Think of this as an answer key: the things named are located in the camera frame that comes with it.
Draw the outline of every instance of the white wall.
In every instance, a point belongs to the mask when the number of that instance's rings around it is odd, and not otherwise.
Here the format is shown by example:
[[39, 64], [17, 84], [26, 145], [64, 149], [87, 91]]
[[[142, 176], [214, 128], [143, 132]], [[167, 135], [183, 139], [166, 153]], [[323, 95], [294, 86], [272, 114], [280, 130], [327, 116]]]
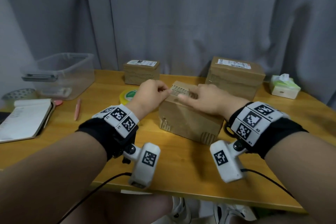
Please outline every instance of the white wall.
[[0, 98], [7, 92], [33, 88], [23, 82], [19, 67], [33, 61], [8, 0], [0, 0]]

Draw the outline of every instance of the pen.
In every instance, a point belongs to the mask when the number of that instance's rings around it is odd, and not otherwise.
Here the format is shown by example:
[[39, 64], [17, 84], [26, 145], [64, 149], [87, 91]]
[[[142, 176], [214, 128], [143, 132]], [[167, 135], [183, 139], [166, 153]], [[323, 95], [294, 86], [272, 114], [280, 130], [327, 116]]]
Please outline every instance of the pen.
[[82, 102], [82, 100], [79, 98], [77, 100], [77, 104], [76, 104], [74, 120], [78, 120], [79, 110], [81, 109], [81, 102]]

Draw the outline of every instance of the transparent plastic bin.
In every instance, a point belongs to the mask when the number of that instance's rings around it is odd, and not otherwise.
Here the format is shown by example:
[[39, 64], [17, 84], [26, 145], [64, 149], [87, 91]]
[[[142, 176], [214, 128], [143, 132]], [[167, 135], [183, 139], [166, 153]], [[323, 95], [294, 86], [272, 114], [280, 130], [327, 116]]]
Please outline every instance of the transparent plastic bin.
[[95, 81], [93, 54], [57, 53], [20, 68], [22, 79], [33, 82], [47, 98], [77, 98]]

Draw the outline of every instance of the table surface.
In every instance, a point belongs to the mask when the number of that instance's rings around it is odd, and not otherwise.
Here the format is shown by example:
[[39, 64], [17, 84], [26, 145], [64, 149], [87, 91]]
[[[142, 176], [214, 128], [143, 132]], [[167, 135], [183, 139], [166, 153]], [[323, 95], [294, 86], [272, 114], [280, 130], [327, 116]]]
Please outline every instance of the table surface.
[[[0, 169], [74, 132], [79, 124], [107, 106], [119, 104], [119, 94], [125, 89], [136, 87], [125, 85], [123, 75], [123, 72], [118, 71], [96, 70], [95, 83], [80, 96], [82, 104], [79, 119], [73, 119], [77, 100], [65, 101], [56, 108], [47, 127], [37, 138], [0, 144]], [[205, 78], [163, 74], [160, 78], [168, 86], [175, 81], [196, 85], [205, 81]], [[286, 112], [312, 134], [336, 145], [336, 113], [307, 93], [300, 92], [295, 100], [272, 96], [267, 84], [264, 84], [258, 90], [254, 101], [269, 103]], [[223, 130], [219, 139], [233, 141]], [[213, 162], [209, 146], [161, 130], [158, 110], [150, 113], [139, 124], [135, 144], [141, 147], [145, 142], [152, 142], [161, 149], [149, 192], [295, 212], [304, 211], [296, 200], [257, 174], [247, 173], [246, 179], [223, 182]], [[257, 154], [243, 154], [240, 160], [245, 168], [259, 171], [279, 182]], [[92, 185], [98, 186], [116, 174], [131, 172], [132, 167], [132, 163], [122, 164], [121, 157], [112, 159]], [[120, 177], [107, 184], [106, 188], [138, 190], [129, 186], [127, 180], [128, 177]]]

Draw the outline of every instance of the hand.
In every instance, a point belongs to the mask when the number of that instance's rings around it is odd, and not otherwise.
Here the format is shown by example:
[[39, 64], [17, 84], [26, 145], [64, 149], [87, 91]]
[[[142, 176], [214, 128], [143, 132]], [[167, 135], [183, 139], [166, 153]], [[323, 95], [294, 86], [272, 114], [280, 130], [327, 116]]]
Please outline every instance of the hand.
[[141, 120], [155, 110], [170, 93], [171, 90], [164, 82], [149, 79], [141, 83], [132, 101], [126, 107]]
[[235, 97], [213, 84], [199, 84], [190, 91], [198, 94], [198, 99], [179, 94], [177, 97], [181, 103], [208, 114], [221, 115], [226, 120], [229, 120], [234, 112], [249, 102], [244, 98]]

